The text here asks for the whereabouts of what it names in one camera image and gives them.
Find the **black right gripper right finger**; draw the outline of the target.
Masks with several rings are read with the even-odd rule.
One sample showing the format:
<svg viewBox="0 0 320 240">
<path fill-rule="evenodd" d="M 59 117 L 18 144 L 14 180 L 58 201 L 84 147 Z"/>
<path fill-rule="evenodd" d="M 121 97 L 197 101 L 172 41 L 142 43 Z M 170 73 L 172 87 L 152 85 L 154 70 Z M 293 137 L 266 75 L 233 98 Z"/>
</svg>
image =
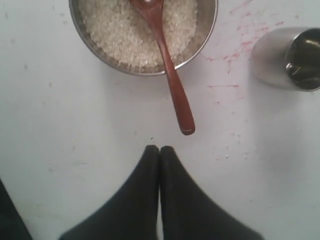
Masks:
<svg viewBox="0 0 320 240">
<path fill-rule="evenodd" d="M 166 240 L 262 240 L 196 184 L 175 150 L 160 150 L 160 203 Z"/>
</svg>

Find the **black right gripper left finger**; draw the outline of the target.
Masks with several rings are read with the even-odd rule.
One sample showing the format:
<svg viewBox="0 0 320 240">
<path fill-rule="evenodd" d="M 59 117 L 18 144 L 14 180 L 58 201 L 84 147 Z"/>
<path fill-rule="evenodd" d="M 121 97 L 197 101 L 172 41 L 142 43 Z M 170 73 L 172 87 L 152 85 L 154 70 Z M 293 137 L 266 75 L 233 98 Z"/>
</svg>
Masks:
<svg viewBox="0 0 320 240">
<path fill-rule="evenodd" d="M 160 151 L 148 145 L 119 190 L 62 240 L 156 240 Z"/>
</svg>

